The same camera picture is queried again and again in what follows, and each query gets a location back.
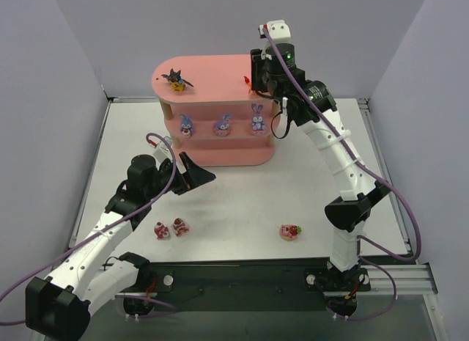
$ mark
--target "gray backdrop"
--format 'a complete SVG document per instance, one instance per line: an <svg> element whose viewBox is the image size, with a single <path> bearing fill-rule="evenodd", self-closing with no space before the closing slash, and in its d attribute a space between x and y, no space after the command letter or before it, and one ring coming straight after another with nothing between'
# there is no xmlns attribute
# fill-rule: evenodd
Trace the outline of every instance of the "gray backdrop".
<svg viewBox="0 0 469 341"><path fill-rule="evenodd" d="M421 223L452 341L469 334L468 3L425 1L371 104L391 177Z"/></svg>
<svg viewBox="0 0 469 341"><path fill-rule="evenodd" d="M54 0L0 0L0 293L70 239L105 95ZM24 286L0 320L24 319ZM0 340L28 340L25 326Z"/></svg>
<svg viewBox="0 0 469 341"><path fill-rule="evenodd" d="M298 64L339 97L369 97L424 0L57 0L113 97L154 97L180 55L247 54L257 27L285 19Z"/></svg>

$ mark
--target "blue toy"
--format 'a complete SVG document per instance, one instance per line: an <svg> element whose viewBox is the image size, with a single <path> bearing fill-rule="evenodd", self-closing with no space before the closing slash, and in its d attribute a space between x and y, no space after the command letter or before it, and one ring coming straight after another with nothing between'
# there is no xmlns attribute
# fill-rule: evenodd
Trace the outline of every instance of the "blue toy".
<svg viewBox="0 0 469 341"><path fill-rule="evenodd" d="M252 117L252 129L253 131L265 131L265 122L262 118L261 110L264 108L262 105L252 104L252 111L254 111L254 116Z"/></svg>
<svg viewBox="0 0 469 341"><path fill-rule="evenodd" d="M226 114L221 117L220 121L217 121L213 125L213 131L217 136L227 136L229 134L229 119L233 115Z"/></svg>
<svg viewBox="0 0 469 341"><path fill-rule="evenodd" d="M181 129L182 135L184 137L190 137L193 135L193 124L191 121L191 116L181 114L179 115L182 119L181 121Z"/></svg>

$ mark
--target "table top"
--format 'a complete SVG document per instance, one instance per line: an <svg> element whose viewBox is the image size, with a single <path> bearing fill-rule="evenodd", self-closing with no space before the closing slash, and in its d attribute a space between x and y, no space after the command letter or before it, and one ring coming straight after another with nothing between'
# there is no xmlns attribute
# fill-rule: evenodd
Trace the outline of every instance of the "table top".
<svg viewBox="0 0 469 341"><path fill-rule="evenodd" d="M337 106L366 165L380 173L356 100L338 99ZM125 179L132 157L153 154L145 142L149 132L168 134L158 103L111 104L77 242L86 237ZM293 125L286 139L276 140L274 156L263 165L209 170L217 176L214 182L182 196L162 196L113 255L134 252L153 262L329 256L333 226L324 207L339 193L319 151L301 130ZM169 226L177 217L185 219L191 231L158 241L155 223ZM300 237L282 240L278 235L282 224L300 225ZM364 230L391 251L407 253L389 198L376 205ZM383 255L366 243L362 248L363 255Z"/></svg>
<svg viewBox="0 0 469 341"><path fill-rule="evenodd" d="M162 74L181 70L181 77L194 87L175 92ZM158 98L171 105L265 102L249 92L244 76L251 78L251 57L244 55L178 56L159 65L152 76Z"/></svg>

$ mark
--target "purple cable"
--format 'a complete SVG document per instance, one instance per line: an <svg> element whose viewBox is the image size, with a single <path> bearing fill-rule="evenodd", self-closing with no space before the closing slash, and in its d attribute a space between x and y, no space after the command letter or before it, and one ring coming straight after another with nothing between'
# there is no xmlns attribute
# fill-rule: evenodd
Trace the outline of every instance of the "purple cable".
<svg viewBox="0 0 469 341"><path fill-rule="evenodd" d="M270 36L269 31L266 28L264 28L264 33L265 33L266 38L269 40L269 43L272 46L272 49L275 52L275 54L278 58L278 61L280 62L280 65L284 69L285 73L287 74L289 80L292 82L293 86L295 86L296 90L301 94L301 96L304 98L304 100L309 104L309 106L314 110L314 112L320 117L320 119L330 128L332 133L336 137L340 137L340 133L336 130L336 128L333 126L333 124L330 123L328 118L326 116L324 116L324 114L318 109L318 107L308 98L308 95L306 95L306 93L303 91L303 89L301 88L299 83L295 80L295 77L289 71L289 69L287 67L287 64L285 63L284 59L281 57L280 51L278 51L278 48L277 48L276 44L273 42L273 39ZM355 154L353 153L352 149L349 147L347 142L344 139L341 139L340 143L345 148L347 153L350 155L352 160L356 161L357 157L355 156ZM363 172L365 172L369 176L373 177L379 183L382 183L384 186L388 187L396 195L396 197L399 199L399 201L402 203L402 205L405 208L405 211L407 212L407 214L410 218L410 221L412 222L413 229L416 233L416 246L417 246L416 253L412 257L409 257L409 258L401 257L401 256L389 251L388 249L384 248L380 244L370 240L369 238L367 238L365 236L359 235L358 238L361 238L361 239L365 240L366 242L370 243L371 245L375 246L376 248L381 249L382 251L389 254L390 256L392 256L392 258L394 258L396 260L400 260L400 261L406 262L406 263L414 263L418 259L418 257L420 257L420 253L421 253L421 233L420 233L420 229L419 229L418 224L417 224L417 219L414 216L414 214L412 212L412 209L410 209L409 203L407 203L407 200L405 200L405 198L404 198L404 196L402 196L401 192L397 188L392 186L384 178L381 178L380 176L375 174L372 170L367 169L366 166L364 166L360 161L357 161L356 164Z"/></svg>
<svg viewBox="0 0 469 341"><path fill-rule="evenodd" d="M274 43L272 37L270 36L269 34L269 31L264 28L264 34L267 38L267 40L269 41L270 45L272 46L272 49L275 53L275 55L277 56L278 58L278 61L280 62L280 65L282 66L282 68L284 69L284 72L286 73L286 75L288 76L289 80L292 82L293 86L295 86L296 90L301 94L301 96L303 97L303 99L309 104L309 106L314 110L314 112L320 117L320 119L330 128L330 131L336 136L336 137L340 137L340 133L336 130L336 128L333 126L332 123L330 123L330 121L328 120L328 118L326 116L324 116L324 114L319 110L319 108L311 101L311 99L308 98L308 95L303 91L303 89L301 88L301 86L299 85L299 83L295 80L295 77L292 75L292 73L289 71L288 69L288 66L287 64L285 63L284 59L282 58L281 54L280 54L280 51L278 50L276 44ZM391 252L390 250L386 249L385 247L381 246L380 244L370 240L369 238L365 237L365 236L362 236L362 235L358 235L357 238L358 239L362 239L368 243L370 243L371 245L375 246L376 248L378 249L381 249L383 252L389 254L390 256L392 256L394 259L396 260L401 260L402 262L406 262L406 263L414 263L418 257L420 256L420 253L421 253L421 233L420 233L420 229L418 227L418 223L417 223L417 220L412 212L412 209L410 209L410 206L409 204L407 203L407 200L405 200L404 196L402 196L401 192L399 192L399 190L397 188L395 188L394 186L392 186L388 181L386 181L385 179L381 178L380 176L378 176L377 174L375 174L373 171L371 171L370 169L367 169L360 161L357 161L357 157L356 155L353 153L352 149L349 147L349 145L347 144L347 142L344 140L344 139L341 139L340 143L342 144L342 146L344 147L344 149L347 151L347 153L349 154L349 156L351 157L352 160L356 161L356 164L357 166L363 171L365 172L366 174L368 174L369 176L373 177L376 181L378 181L379 183L382 183L384 186L386 186L387 188L389 188L395 195L396 197L399 199L399 201L402 203L402 205L404 206L405 208L405 211L407 212L409 218L410 218L410 221L412 222L412 226L413 226L413 229L416 233L416 253L412 256L412 257L409 257L409 258L404 258L404 257L401 257L393 252ZM396 303L396 297L397 297L397 288L396 288L396 282L394 281L393 277L384 269L384 268L381 268L378 264L374 264L368 260L366 260L365 258L363 257L360 257L360 260L365 263L365 264L369 264L371 266L374 266L375 268L381 270L384 274L386 274L389 279L391 280L391 283L393 285L393 290L394 290L394 294L393 294L393 299L391 301L391 303L385 308L383 309L382 311L379 311L379 312L376 312L374 314L370 314L370 315L366 315L366 316L363 316L363 317L350 317L350 318L346 318L345 316L343 315L337 315L335 314L337 317L341 318L341 319L344 319L344 320L351 320L351 321L361 321L361 320L369 320L369 319L372 319L372 318L375 318L375 317L378 317L386 312L388 312L389 310L391 310L391 308L394 306L394 304Z"/></svg>
<svg viewBox="0 0 469 341"><path fill-rule="evenodd" d="M161 196L163 196L163 194L166 193L166 191L168 191L169 189L169 186L171 185L171 183L173 182L173 179L174 179L174 176L176 175L176 168L177 168L177 165L176 165L176 155L174 154L174 151L173 149L171 148L171 145L162 137L160 136L159 134L156 134L156 133L148 133L147 134L147 141L148 139L151 137L151 136L155 136L157 138L159 138L169 149L169 152L171 153L171 157L172 157L172 160L173 160L173 171L171 173L171 177L169 178L169 181L168 183L166 184L166 186L164 186L163 190L159 193L159 195L157 195L155 198L153 198L152 200L150 200L146 205L144 205L143 207L135 210L133 213L130 213L126 216L124 216L123 218L113 222L112 224L110 224L109 226L105 227L102 232L105 232L107 230L110 230L112 229L113 227L117 226L118 224L121 224L122 222L124 221L127 221L128 219L131 219L132 217L134 217L135 215L137 215L138 213L142 212L143 210L147 209L150 205L152 205L153 203L155 203L157 200L159 200L161 198ZM91 242L92 240L94 240L96 237L98 237L99 235L101 235L101 232L96 232L94 235L92 236L89 236L87 239L83 240L82 242L80 242L79 244L77 244L76 246L74 246L73 248L69 249L68 251L66 251L64 254L61 254L60 256L58 256L55 260L53 260L52 262L50 263L47 263L43 266L41 266L40 268L32 271L31 273L29 273L28 275L26 275L25 277L19 279L17 282L15 282L13 285L11 285L10 287L7 288L7 290L5 292L3 292L1 295L0 295L0 303L5 299L5 297L7 297L15 288L17 288L19 285L21 285L23 282L31 279L33 276L37 275L38 273L40 273L41 271L44 271L45 269L47 269L48 267L52 266L52 265L55 265L57 263L60 263L61 261L63 261L63 259L65 259L66 257L70 256L74 251L76 251L77 249L80 249L81 247L83 247L84 245L88 244L89 242ZM16 321L0 321L0 326L13 326L13 325L19 325L19 324L22 324L22 323L25 323L26 321L25 320L16 320Z"/></svg>
<svg viewBox="0 0 469 341"><path fill-rule="evenodd" d="M163 301L159 301L157 299L153 299L153 298L147 298L147 297L143 297L143 296L127 296L127 295L115 295L116 298L131 298L131 299L140 299L141 301L147 301L147 302L150 302L150 303L153 303L153 304L159 304L161 306L165 306L165 307L168 307L168 308L171 308L171 309L174 309L173 311L170 311L170 312L154 312L154 313L151 313L151 314L148 314L148 315L139 315L139 319L147 319L147 318L156 318L156 317L163 317L165 315L173 315L173 314L176 314L177 313L177 308L175 306L173 306L172 304L169 304L169 303L166 303L166 302L163 302ZM124 313L122 310L120 310L119 308L116 308L117 309L117 312L126 317L128 314L127 313Z"/></svg>

